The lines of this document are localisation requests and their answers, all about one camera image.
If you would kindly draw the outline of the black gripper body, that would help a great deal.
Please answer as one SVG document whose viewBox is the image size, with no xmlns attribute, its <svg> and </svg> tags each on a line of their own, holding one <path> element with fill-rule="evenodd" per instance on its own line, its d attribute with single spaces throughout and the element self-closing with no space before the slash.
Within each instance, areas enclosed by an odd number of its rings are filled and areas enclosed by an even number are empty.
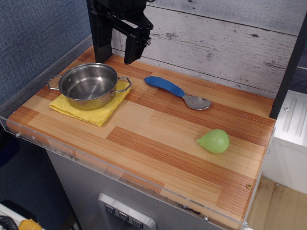
<svg viewBox="0 0 307 230">
<path fill-rule="evenodd" d="M 136 35 L 145 39 L 145 45 L 150 42 L 150 31 L 153 24 L 144 15 L 146 0 L 94 0 L 91 12 L 105 17 L 113 29 L 125 36 Z"/>
</svg>

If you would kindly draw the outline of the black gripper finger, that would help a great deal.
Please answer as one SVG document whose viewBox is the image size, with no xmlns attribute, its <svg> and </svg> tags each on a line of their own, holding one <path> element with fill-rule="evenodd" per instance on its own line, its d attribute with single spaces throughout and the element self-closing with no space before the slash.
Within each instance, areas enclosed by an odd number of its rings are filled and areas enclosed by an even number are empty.
<svg viewBox="0 0 307 230">
<path fill-rule="evenodd" d="M 141 58 L 145 48 L 145 39 L 134 34 L 129 34 L 127 35 L 125 45 L 124 63 L 129 65 Z"/>
<path fill-rule="evenodd" d="M 98 15 L 95 11 L 91 12 L 91 17 L 95 60 L 98 63 L 104 63 L 113 55 L 111 45 L 113 27 L 105 17 Z"/>
</svg>

